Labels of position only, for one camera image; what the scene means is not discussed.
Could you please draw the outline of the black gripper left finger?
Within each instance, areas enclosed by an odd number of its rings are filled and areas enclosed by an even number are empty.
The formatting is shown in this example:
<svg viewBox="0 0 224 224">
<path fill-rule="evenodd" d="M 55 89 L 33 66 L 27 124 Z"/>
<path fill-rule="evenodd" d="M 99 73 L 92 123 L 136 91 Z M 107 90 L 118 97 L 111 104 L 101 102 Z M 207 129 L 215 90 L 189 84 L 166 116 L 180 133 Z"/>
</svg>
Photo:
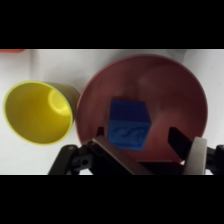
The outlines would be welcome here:
<svg viewBox="0 0 224 224">
<path fill-rule="evenodd" d="M 153 172 L 131 159 L 104 137 L 99 127 L 93 139 L 85 140 L 83 146 L 91 157 L 89 170 L 94 175 L 153 175 Z"/>
</svg>

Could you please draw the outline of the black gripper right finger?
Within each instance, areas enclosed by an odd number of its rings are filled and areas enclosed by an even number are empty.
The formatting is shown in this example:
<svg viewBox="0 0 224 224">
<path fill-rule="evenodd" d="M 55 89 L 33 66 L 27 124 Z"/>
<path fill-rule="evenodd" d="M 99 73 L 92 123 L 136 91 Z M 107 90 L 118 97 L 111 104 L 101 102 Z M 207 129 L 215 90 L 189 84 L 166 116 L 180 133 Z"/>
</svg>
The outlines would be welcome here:
<svg viewBox="0 0 224 224">
<path fill-rule="evenodd" d="M 184 160 L 183 175 L 204 175 L 207 157 L 207 140 L 195 137 L 193 140 L 187 138 L 175 127 L 169 129 L 168 143 Z"/>
</svg>

